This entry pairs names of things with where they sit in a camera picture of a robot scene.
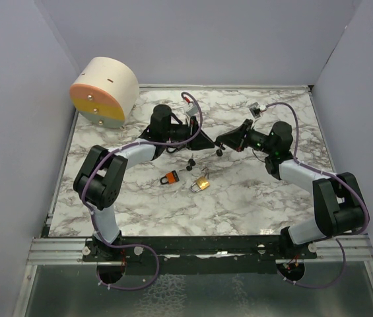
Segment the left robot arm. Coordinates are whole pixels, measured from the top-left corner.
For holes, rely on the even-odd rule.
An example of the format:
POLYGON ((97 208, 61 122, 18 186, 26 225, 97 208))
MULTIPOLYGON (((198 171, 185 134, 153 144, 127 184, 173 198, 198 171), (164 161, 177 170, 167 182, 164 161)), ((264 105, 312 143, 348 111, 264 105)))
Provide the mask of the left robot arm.
POLYGON ((73 189, 90 211, 94 236, 100 241, 98 253, 108 261, 120 255, 116 240, 120 229, 116 223, 114 202, 123 182, 125 171, 137 164, 157 159, 167 148, 177 151, 201 151, 215 148, 215 142, 199 128, 197 118, 182 123, 171 107, 154 107, 150 124, 134 140, 114 150, 93 146, 79 170, 73 189))

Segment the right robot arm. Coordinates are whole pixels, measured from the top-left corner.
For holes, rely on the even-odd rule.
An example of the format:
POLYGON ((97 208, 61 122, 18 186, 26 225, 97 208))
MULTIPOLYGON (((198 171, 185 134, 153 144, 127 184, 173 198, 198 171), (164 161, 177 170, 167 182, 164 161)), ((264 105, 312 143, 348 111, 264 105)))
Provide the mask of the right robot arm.
POLYGON ((237 152, 249 147, 265 153, 268 174, 312 194, 314 216, 281 231, 285 238, 278 242, 278 250, 285 258, 299 254, 302 244, 363 229, 368 220, 355 176, 322 172, 298 162, 290 151, 292 141, 292 127, 282 121, 275 122, 266 135, 254 130, 251 120, 245 120, 216 138, 217 143, 237 152))

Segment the black Kaijing padlock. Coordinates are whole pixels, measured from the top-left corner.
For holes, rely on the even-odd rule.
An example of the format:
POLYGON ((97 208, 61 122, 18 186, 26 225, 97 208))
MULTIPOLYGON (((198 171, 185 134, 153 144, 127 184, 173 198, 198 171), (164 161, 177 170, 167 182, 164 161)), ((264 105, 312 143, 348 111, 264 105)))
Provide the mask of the black Kaijing padlock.
POLYGON ((174 154, 174 153, 176 153, 178 151, 181 151, 184 148, 186 148, 186 145, 179 145, 179 146, 176 146, 176 147, 169 146, 169 147, 165 148, 165 151, 169 155, 172 155, 172 154, 174 154))

